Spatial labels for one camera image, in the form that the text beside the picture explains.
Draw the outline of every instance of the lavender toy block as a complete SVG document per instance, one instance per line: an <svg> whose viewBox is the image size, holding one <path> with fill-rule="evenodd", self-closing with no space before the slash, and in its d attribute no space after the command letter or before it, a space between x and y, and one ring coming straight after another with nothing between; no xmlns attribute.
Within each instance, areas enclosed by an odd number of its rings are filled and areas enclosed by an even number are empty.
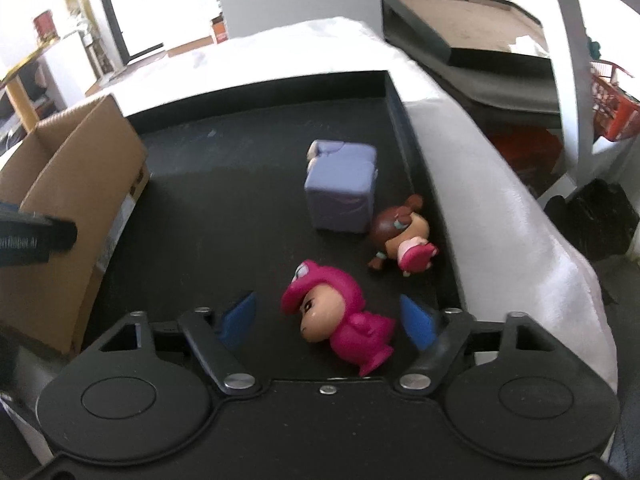
<svg viewBox="0 0 640 480"><path fill-rule="evenodd" d="M305 182L306 204L316 229L365 233L373 215L376 150L364 144L341 144L336 152L321 152L313 158Z"/></svg>
<svg viewBox="0 0 640 480"><path fill-rule="evenodd" d="M311 162L316 156L350 156L368 160L376 165L376 149L368 144L358 144L356 142L342 142L341 140L314 140L306 154L306 160Z"/></svg>

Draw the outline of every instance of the toy face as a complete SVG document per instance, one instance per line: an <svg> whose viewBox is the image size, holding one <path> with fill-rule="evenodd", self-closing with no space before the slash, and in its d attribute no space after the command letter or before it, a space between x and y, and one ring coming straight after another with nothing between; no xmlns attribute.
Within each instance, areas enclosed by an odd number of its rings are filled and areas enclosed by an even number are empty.
<svg viewBox="0 0 640 480"><path fill-rule="evenodd" d="M386 255L393 259L398 259L398 247L406 240L414 237L429 238L429 223L417 213L411 213L411 224L397 237L385 242Z"/></svg>
<svg viewBox="0 0 640 480"><path fill-rule="evenodd" d="M328 339L338 327L346 306L340 293L327 284L316 285L302 300L300 335L310 343Z"/></svg>

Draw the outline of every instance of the cardboard box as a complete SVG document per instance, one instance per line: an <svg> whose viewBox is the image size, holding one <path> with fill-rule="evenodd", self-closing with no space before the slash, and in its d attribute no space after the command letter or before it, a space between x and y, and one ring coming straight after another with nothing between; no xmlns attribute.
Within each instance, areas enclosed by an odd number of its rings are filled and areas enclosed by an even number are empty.
<svg viewBox="0 0 640 480"><path fill-rule="evenodd" d="M3 156L0 201L70 219L78 240L49 262L0 269L0 322L62 354L80 351L104 267L148 182L146 149L112 96L37 124ZM115 232L112 226L120 214Z"/></svg>

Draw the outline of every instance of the wooden table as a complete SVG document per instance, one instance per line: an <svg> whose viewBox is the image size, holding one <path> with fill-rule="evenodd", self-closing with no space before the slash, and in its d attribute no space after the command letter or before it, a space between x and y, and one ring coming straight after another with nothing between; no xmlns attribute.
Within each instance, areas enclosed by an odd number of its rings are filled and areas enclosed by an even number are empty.
<svg viewBox="0 0 640 480"><path fill-rule="evenodd" d="M58 38L55 38L53 40L47 41L46 43L43 43L36 50L34 50L23 60L21 60L21 62L11 67L2 76L2 78L0 78L0 90L6 88L6 94L9 96L9 101L11 101L15 113L20 118L20 122L24 126L24 129L27 131L27 133L31 133L33 131L36 124L38 123L39 117L36 113L35 108L33 107L31 99L29 99L29 96L24 89L22 81L20 81L20 77L18 77L18 71L28 62L39 58L45 50L47 50L57 41Z"/></svg>

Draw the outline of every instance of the white cloth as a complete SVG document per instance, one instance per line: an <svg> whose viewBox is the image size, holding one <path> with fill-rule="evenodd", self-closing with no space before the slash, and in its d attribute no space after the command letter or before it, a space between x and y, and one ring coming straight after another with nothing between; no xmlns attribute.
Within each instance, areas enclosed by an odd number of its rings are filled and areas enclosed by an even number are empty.
<svg viewBox="0 0 640 480"><path fill-rule="evenodd" d="M464 110L361 23L332 18L229 40L154 62L105 91L129 115L231 86L358 70L388 70L407 106L469 312L498 321L528 312L615 389L616 347L591 266Z"/></svg>

